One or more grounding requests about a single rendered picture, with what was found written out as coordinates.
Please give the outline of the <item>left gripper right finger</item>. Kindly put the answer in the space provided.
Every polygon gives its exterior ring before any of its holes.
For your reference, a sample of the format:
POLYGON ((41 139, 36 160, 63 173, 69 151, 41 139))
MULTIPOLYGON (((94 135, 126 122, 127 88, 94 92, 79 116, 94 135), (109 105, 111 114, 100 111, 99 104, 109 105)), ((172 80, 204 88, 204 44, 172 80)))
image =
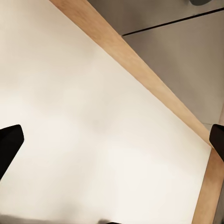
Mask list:
POLYGON ((213 124, 209 140, 224 161, 224 126, 213 124))

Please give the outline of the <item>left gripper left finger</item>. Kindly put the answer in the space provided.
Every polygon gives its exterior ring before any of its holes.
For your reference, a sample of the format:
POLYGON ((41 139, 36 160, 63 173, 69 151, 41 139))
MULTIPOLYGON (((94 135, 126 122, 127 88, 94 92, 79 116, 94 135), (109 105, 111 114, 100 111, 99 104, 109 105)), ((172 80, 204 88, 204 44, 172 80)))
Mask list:
POLYGON ((0 180, 24 143, 20 124, 0 129, 0 180))

